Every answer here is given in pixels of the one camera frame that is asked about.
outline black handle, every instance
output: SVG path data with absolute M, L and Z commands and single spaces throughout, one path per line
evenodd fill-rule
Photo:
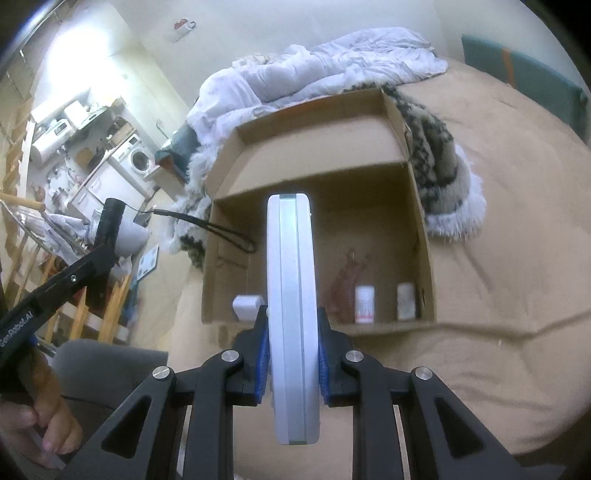
M 100 214 L 99 226 L 96 228 L 95 248 L 109 245 L 115 250 L 115 242 L 119 234 L 119 226 L 125 211 L 125 202 L 118 199 L 107 199 Z
M 96 228 L 95 248 L 101 245 L 107 245 L 115 251 L 117 235 L 123 212 L 125 211 L 125 202 L 118 199 L 107 199 L 105 207 L 100 214 L 99 225 Z M 102 275 L 93 280 L 86 289 L 86 304 L 95 310 L 105 308 L 105 299 L 109 274 Z

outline white small box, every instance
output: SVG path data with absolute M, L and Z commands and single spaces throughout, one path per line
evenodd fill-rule
M 236 295 L 232 302 L 234 313 L 241 322 L 254 322 L 265 300 L 260 295 Z
M 406 322 L 417 318 L 417 295 L 414 283 L 398 284 L 398 320 Z

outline clothing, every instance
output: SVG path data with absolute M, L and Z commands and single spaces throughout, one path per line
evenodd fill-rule
M 80 423 L 84 445 L 96 429 L 152 373 L 166 365 L 168 353 L 95 340 L 74 340 L 60 347 L 51 360 L 61 394 Z M 14 455 L 27 480 L 53 480 L 48 470 Z

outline finger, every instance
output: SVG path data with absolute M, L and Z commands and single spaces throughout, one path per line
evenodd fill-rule
M 60 407 L 60 402 L 60 384 L 57 377 L 50 371 L 45 384 L 37 391 L 37 399 L 34 404 L 37 423 L 41 427 L 46 427 L 49 424 Z
M 47 363 L 45 355 L 38 350 L 33 350 L 33 385 L 39 392 L 45 387 L 47 380 L 53 375 L 51 367 Z
M 58 452 L 66 439 L 70 436 L 74 418 L 66 402 L 61 400 L 55 415 L 49 421 L 45 436 L 43 437 L 43 449 L 48 453 Z
M 76 419 L 72 419 L 72 428 L 70 429 L 70 435 L 64 442 L 64 445 L 57 451 L 59 455 L 65 455 L 67 453 L 72 453 L 74 450 L 78 450 L 80 448 L 80 444 L 82 443 L 82 427 L 76 421 Z
M 4 431 L 26 429 L 37 422 L 37 415 L 31 407 L 0 401 L 0 429 Z
M 10 433 L 2 437 L 7 441 L 7 444 L 29 460 L 46 468 L 55 468 L 51 455 L 41 450 L 28 433 Z

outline white round device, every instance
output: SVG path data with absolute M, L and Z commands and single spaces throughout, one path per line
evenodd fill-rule
M 318 318 L 310 203 L 304 194 L 269 198 L 267 296 L 277 439 L 284 445 L 316 443 Z

